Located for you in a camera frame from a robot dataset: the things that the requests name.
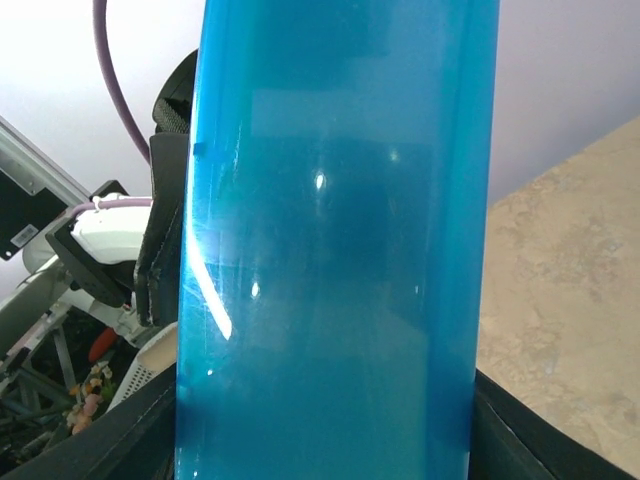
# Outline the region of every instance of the white ceiling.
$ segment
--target white ceiling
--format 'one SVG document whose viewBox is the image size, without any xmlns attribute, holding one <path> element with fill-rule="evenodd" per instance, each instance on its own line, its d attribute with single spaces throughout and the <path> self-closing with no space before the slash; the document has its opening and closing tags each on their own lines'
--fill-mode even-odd
<svg viewBox="0 0 640 480">
<path fill-rule="evenodd" d="M 0 115 L 87 189 L 149 192 L 104 88 L 89 0 L 5 2 Z M 198 44 L 204 0 L 109 2 L 114 64 L 143 133 L 164 80 Z M 640 114 L 640 1 L 503 0 L 490 199 Z M 0 298 L 24 271 L 3 266 Z"/>
</svg>

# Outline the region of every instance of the blue plastic bottle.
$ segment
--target blue plastic bottle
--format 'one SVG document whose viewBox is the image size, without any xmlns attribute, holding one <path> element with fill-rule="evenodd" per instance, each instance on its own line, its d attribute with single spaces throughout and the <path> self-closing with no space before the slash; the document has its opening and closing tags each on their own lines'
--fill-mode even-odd
<svg viewBox="0 0 640 480">
<path fill-rule="evenodd" d="M 498 1 L 210 0 L 177 478 L 466 478 Z"/>
</svg>

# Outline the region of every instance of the beige stone surface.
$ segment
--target beige stone surface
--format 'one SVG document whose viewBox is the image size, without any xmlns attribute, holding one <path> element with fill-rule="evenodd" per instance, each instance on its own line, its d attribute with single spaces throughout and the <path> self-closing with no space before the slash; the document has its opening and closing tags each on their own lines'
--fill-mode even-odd
<svg viewBox="0 0 640 480">
<path fill-rule="evenodd" d="M 487 227 L 478 367 L 640 477 L 640 118 L 493 206 Z"/>
</svg>

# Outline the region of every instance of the metal bracket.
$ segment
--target metal bracket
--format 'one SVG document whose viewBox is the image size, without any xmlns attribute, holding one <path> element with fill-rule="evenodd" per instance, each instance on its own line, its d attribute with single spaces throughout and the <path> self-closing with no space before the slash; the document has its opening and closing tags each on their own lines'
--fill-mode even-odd
<svg viewBox="0 0 640 480">
<path fill-rule="evenodd" d="M 0 117 L 0 171 L 34 196 L 45 188 L 67 205 L 85 202 L 89 192 Z"/>
</svg>

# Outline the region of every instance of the orange object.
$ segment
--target orange object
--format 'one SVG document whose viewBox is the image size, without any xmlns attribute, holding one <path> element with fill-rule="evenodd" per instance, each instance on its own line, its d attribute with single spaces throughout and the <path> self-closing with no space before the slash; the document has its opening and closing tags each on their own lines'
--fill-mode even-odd
<svg viewBox="0 0 640 480">
<path fill-rule="evenodd" d="M 100 360 L 105 353 L 116 343 L 118 340 L 118 334 L 113 328 L 106 328 L 102 332 L 96 341 L 93 342 L 91 350 L 89 350 L 89 363 L 96 363 Z"/>
</svg>

